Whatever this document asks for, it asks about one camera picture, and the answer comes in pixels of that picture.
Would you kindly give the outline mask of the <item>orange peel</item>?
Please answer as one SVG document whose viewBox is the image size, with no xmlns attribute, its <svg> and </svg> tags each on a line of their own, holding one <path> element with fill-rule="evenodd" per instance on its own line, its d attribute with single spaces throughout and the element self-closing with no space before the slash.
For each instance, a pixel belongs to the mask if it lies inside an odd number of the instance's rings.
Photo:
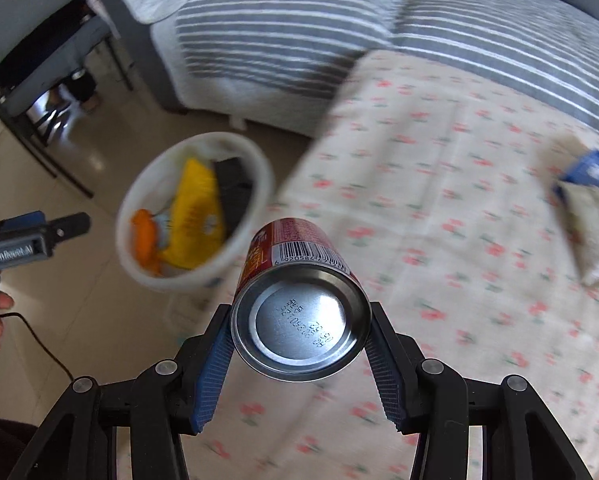
<svg viewBox="0 0 599 480">
<path fill-rule="evenodd" d="M 141 268 L 153 275 L 162 273 L 159 258 L 159 230 L 153 214 L 147 209 L 137 210 L 132 219 L 133 257 Z"/>
</svg>

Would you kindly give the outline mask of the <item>yellow snack bag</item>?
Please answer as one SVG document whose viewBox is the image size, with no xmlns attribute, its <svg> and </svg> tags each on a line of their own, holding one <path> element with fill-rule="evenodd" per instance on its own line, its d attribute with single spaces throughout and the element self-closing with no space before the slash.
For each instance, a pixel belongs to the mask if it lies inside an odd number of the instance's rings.
<svg viewBox="0 0 599 480">
<path fill-rule="evenodd" d="M 188 158 L 169 212 L 170 242 L 160 252 L 162 261 L 194 270 L 219 252 L 226 240 L 226 225 L 214 169 Z"/>
</svg>

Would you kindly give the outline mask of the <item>black plastic food tray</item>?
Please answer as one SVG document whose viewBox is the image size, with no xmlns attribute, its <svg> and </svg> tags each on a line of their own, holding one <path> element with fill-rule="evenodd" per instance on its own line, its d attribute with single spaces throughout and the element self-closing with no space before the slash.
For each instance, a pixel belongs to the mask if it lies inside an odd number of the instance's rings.
<svg viewBox="0 0 599 480">
<path fill-rule="evenodd" d="M 215 160 L 212 166 L 218 182 L 226 238 L 230 238 L 246 214 L 252 197 L 252 179 L 240 157 Z"/>
</svg>

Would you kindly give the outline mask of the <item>red soda can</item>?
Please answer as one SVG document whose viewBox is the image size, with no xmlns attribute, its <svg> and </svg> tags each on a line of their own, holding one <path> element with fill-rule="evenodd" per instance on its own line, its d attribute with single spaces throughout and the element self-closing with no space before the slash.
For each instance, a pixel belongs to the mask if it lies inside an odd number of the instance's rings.
<svg viewBox="0 0 599 480">
<path fill-rule="evenodd" d="M 319 226 L 281 218 L 252 238 L 231 312 L 242 360 L 282 382 L 338 373 L 365 346 L 371 304 Z"/>
</svg>

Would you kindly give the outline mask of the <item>white trash bin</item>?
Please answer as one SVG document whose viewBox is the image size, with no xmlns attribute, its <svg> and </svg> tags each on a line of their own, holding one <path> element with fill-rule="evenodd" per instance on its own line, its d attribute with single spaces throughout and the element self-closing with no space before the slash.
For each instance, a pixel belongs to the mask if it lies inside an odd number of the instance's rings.
<svg viewBox="0 0 599 480">
<path fill-rule="evenodd" d="M 208 132 L 174 144 L 122 200 L 122 268 L 156 292 L 210 295 L 244 254 L 274 188 L 269 160 L 246 136 Z"/>
</svg>

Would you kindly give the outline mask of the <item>light blue milk carton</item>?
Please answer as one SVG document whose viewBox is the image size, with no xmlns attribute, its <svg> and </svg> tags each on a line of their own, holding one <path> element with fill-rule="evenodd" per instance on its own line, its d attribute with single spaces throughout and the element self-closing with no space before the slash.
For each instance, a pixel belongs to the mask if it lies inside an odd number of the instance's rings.
<svg viewBox="0 0 599 480">
<path fill-rule="evenodd" d="M 157 229 L 157 247 L 163 250 L 170 242 L 170 212 L 166 210 L 155 214 L 153 221 Z"/>
</svg>

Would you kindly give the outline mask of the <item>black metal chair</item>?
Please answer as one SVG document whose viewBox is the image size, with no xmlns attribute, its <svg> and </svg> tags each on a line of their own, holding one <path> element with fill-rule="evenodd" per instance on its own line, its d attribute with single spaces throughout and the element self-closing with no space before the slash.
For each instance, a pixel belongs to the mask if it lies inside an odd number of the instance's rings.
<svg viewBox="0 0 599 480">
<path fill-rule="evenodd" d="M 92 192 L 45 150 L 72 104 L 101 103 L 86 57 L 112 31 L 86 0 L 0 0 L 0 121 L 52 176 Z"/>
</svg>

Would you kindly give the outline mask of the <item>crumpled white tissue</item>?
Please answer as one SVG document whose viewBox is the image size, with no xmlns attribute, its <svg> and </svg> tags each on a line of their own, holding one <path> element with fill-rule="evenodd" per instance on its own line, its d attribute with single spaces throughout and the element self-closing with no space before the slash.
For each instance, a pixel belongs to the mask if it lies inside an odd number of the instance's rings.
<svg viewBox="0 0 599 480">
<path fill-rule="evenodd" d="M 599 188 L 561 182 L 581 284 L 599 284 Z"/>
</svg>

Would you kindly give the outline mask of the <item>cherry print tablecloth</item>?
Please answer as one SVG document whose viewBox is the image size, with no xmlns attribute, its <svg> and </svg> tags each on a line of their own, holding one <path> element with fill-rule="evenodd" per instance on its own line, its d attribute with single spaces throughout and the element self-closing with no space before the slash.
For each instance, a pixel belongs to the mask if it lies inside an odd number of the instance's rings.
<svg viewBox="0 0 599 480">
<path fill-rule="evenodd" d="M 460 374 L 526 377 L 599 479 L 599 287 L 580 284 L 555 180 L 599 133 L 463 70 L 365 55 L 273 202 L 328 234 L 395 329 Z M 364 356 L 322 382 L 234 359 L 184 442 L 195 479 L 404 479 Z"/>
</svg>

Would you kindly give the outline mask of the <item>striped grey sofa quilt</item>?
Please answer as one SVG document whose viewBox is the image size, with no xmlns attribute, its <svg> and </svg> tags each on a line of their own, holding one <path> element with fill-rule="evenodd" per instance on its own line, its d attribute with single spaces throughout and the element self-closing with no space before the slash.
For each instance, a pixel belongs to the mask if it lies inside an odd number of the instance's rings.
<svg viewBox="0 0 599 480">
<path fill-rule="evenodd" d="M 154 99 L 311 136 L 367 53 L 461 68 L 599 131 L 599 20 L 562 0 L 89 0 Z"/>
</svg>

